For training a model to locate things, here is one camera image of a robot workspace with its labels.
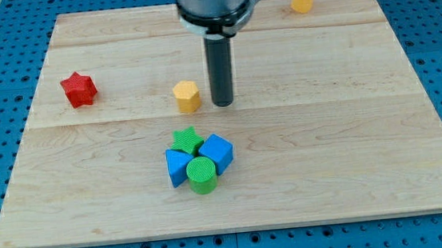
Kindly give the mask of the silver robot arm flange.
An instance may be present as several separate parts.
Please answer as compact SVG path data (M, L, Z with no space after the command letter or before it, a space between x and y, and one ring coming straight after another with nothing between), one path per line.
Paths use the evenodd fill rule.
M247 25L260 0L176 0L180 23L208 40L230 39Z

